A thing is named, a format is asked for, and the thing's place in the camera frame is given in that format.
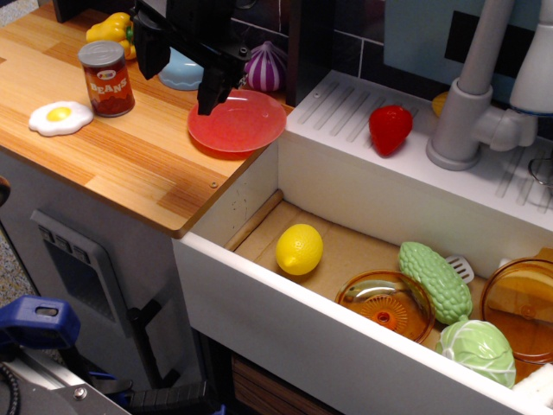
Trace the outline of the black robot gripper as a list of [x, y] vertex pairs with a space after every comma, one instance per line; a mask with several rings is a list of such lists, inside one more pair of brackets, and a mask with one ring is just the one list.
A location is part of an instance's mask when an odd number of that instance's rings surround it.
[[131, 10], [139, 69], [146, 80], [170, 61], [170, 49], [204, 68], [198, 113], [209, 116], [232, 85], [245, 83], [251, 50], [234, 31], [234, 1], [136, 1]]

